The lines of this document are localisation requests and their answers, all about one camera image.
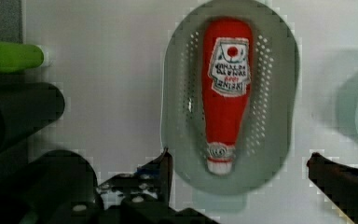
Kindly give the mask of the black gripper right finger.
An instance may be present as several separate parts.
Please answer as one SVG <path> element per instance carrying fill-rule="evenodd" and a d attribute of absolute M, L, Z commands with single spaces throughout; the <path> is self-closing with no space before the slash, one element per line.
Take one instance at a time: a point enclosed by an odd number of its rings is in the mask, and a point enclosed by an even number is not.
<path fill-rule="evenodd" d="M 351 221 L 358 224 L 358 168 L 314 152 L 307 161 L 309 180 Z"/>

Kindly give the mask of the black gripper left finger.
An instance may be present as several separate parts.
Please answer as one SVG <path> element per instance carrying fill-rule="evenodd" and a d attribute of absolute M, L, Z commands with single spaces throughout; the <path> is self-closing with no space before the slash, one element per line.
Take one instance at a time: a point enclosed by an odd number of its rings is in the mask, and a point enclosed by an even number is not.
<path fill-rule="evenodd" d="M 96 191 L 105 209 L 119 206 L 124 200 L 150 196 L 159 202 L 170 201 L 172 188 L 172 155 L 167 148 L 134 173 L 116 174 L 100 184 Z"/>

